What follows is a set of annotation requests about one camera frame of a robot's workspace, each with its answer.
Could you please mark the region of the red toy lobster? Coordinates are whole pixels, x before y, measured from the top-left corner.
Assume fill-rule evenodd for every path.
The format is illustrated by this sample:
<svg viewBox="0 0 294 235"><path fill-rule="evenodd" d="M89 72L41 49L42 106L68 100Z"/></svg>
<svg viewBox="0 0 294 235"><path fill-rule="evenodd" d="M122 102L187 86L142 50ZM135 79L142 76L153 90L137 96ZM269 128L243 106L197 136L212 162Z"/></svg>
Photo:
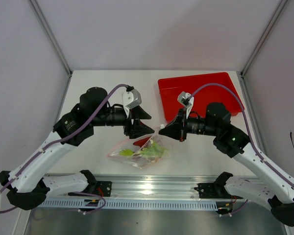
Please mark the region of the red toy lobster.
<svg viewBox="0 0 294 235"><path fill-rule="evenodd" d="M138 147L142 147L149 141L150 138L151 138L151 136L139 139L139 140L133 142L133 145L138 146Z"/></svg>

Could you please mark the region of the clear pink-dotted zip bag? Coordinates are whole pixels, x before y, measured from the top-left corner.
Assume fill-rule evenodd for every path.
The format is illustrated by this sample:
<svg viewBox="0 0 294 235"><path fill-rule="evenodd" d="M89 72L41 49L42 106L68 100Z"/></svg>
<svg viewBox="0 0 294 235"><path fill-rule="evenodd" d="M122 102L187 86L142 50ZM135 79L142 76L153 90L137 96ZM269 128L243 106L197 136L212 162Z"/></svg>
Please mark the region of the clear pink-dotted zip bag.
<svg viewBox="0 0 294 235"><path fill-rule="evenodd" d="M168 158L171 154L172 143L167 137L159 135L159 131L164 127L161 124L155 128L153 134L136 139L125 139L117 143L106 157L113 162L140 169Z"/></svg>

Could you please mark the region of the green white celery stalk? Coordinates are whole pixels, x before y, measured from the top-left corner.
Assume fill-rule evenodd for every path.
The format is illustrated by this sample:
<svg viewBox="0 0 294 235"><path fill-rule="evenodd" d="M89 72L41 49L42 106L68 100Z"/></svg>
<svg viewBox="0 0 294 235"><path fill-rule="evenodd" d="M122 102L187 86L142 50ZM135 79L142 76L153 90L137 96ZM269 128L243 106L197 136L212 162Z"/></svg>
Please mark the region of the green white celery stalk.
<svg viewBox="0 0 294 235"><path fill-rule="evenodd" d="M119 151L120 156L128 157L128 158L146 158L146 159L155 159L161 158L167 152L167 149L160 145L157 142L151 142L147 145L144 145L140 150L134 152L130 149L123 149Z"/></svg>

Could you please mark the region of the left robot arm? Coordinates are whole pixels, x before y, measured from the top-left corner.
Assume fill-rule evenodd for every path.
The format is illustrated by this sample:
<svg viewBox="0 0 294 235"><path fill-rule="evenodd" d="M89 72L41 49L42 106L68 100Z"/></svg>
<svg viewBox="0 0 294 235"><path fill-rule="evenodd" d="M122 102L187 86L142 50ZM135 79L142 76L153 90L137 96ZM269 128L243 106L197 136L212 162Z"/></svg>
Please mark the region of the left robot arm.
<svg viewBox="0 0 294 235"><path fill-rule="evenodd" d="M109 98L121 87L122 103L110 105ZM94 134L97 126L121 126L130 139L153 134L142 121L151 116L141 108L141 95L132 86L117 85L111 92L92 87L82 94L72 110L53 126L44 143L19 167L0 172L1 191L11 205L31 210L47 198L61 194L103 196L99 183L89 170L76 174L47 177L46 173L66 154Z"/></svg>

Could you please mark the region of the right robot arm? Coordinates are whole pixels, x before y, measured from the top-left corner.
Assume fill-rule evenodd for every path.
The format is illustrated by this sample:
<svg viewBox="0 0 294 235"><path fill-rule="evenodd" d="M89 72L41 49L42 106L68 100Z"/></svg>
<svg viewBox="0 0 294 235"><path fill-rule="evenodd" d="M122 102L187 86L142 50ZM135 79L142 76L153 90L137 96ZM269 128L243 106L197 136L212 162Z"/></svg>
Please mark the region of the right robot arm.
<svg viewBox="0 0 294 235"><path fill-rule="evenodd" d="M217 150L252 171L265 186L260 187L223 172L214 181L218 197L228 194L245 198L268 209L281 223L294 226L294 177L267 157L241 129L230 122L231 114L222 103L213 102L202 117L187 117L180 109L176 118L159 134L183 142L187 134L213 136Z"/></svg>

